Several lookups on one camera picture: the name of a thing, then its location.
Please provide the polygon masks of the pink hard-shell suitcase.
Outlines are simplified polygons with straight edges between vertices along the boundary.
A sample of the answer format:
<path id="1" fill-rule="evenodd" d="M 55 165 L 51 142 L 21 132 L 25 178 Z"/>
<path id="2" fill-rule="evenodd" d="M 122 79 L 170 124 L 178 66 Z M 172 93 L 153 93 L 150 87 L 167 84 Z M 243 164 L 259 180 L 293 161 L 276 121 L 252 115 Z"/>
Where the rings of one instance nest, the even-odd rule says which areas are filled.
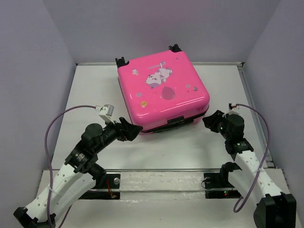
<path id="1" fill-rule="evenodd" d="M 178 44 L 128 61 L 116 58 L 115 63 L 130 120 L 143 134 L 183 127 L 208 111 L 210 95 Z"/>

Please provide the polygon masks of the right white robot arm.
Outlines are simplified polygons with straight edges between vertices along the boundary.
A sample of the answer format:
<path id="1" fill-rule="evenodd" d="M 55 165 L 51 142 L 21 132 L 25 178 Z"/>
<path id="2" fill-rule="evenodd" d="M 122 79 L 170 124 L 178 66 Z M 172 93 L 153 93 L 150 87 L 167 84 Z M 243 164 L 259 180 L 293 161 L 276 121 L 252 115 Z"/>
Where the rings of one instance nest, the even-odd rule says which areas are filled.
<path id="1" fill-rule="evenodd" d="M 232 185 L 241 200 L 233 207 L 235 213 L 243 203 L 253 203 L 255 226 L 258 228 L 294 228 L 296 226 L 296 199 L 291 193 L 284 193 L 267 174 L 253 147 L 244 137 L 245 122 L 237 112 L 223 113 L 217 110 L 204 117 L 204 125 L 219 133 L 225 140 L 225 149 L 232 162 L 222 165 L 218 182 Z"/>

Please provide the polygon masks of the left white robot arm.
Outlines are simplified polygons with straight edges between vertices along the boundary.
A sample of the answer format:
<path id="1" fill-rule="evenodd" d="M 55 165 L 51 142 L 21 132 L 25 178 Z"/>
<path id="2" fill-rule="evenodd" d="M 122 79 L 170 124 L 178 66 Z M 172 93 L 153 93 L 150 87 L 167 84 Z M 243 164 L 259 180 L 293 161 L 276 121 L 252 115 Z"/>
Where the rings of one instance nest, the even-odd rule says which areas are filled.
<path id="1" fill-rule="evenodd" d="M 50 175 L 50 183 L 27 206 L 18 207 L 14 217 L 24 228 L 54 228 L 56 222 L 72 204 L 93 187 L 104 185 L 106 170 L 97 164 L 98 153 L 113 141 L 133 141 L 142 126 L 120 121 L 88 125 L 81 140 L 67 156 L 56 175 Z"/>

